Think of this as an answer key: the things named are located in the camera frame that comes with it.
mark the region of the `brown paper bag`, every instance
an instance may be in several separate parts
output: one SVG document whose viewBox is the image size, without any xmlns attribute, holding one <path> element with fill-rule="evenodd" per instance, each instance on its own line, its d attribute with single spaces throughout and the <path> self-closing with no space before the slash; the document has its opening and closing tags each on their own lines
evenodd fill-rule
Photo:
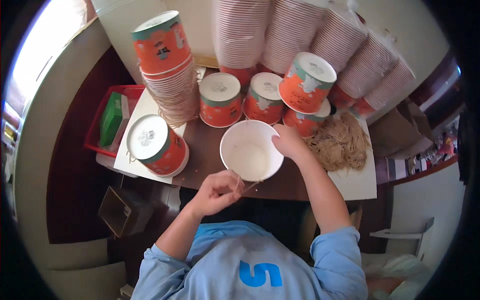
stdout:
<svg viewBox="0 0 480 300">
<path fill-rule="evenodd" d="M 427 150 L 433 143 L 427 117 L 406 99 L 369 127 L 373 155 L 407 159 Z"/>
</svg>

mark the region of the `red plastic basket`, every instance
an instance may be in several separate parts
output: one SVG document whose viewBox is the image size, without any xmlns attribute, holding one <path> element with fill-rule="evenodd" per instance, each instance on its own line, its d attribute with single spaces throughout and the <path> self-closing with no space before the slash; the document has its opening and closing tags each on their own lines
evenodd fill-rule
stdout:
<svg viewBox="0 0 480 300">
<path fill-rule="evenodd" d="M 103 96 L 103 99 L 98 106 L 95 118 L 93 119 L 92 125 L 90 125 L 90 129 L 88 130 L 87 137 L 85 139 L 85 147 L 113 158 L 117 157 L 117 153 L 100 148 L 99 146 L 100 118 L 102 117 L 103 111 L 107 106 L 108 100 L 110 99 L 110 95 L 112 94 L 112 92 L 117 92 L 127 96 L 130 113 L 132 113 L 133 108 L 138 102 L 138 99 L 140 99 L 140 96 L 142 95 L 144 89 L 144 85 L 114 85 L 109 87 L 107 93 L 105 94 L 105 96 Z"/>
</svg>

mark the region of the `dark wooden table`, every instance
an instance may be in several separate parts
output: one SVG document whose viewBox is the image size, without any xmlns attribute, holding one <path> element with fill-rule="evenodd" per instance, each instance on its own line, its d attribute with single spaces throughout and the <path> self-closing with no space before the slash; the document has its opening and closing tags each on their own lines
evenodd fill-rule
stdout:
<svg viewBox="0 0 480 300">
<path fill-rule="evenodd" d="M 187 123 L 183 138 L 190 148 L 190 158 L 182 173 L 172 184 L 199 189 L 209 174 L 225 170 L 220 158 L 220 140 L 228 128 L 212 128 L 197 119 Z M 305 183 L 297 165 L 285 158 L 280 170 L 271 178 L 256 184 L 244 196 L 308 201 Z"/>
</svg>

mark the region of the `pile of twine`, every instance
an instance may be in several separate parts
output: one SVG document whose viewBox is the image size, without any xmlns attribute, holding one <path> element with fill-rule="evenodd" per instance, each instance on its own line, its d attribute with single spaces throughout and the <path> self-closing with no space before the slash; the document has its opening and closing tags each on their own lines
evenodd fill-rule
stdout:
<svg viewBox="0 0 480 300">
<path fill-rule="evenodd" d="M 305 140 L 327 171 L 352 168 L 361 171 L 367 161 L 369 138 L 349 112 L 331 116 L 314 137 Z"/>
</svg>

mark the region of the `green box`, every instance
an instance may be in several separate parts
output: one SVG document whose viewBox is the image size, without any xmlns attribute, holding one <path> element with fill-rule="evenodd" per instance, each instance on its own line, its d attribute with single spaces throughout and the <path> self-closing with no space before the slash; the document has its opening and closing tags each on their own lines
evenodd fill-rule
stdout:
<svg viewBox="0 0 480 300">
<path fill-rule="evenodd" d="M 100 120 L 100 146 L 110 146 L 122 123 L 122 94 L 113 92 Z"/>
</svg>

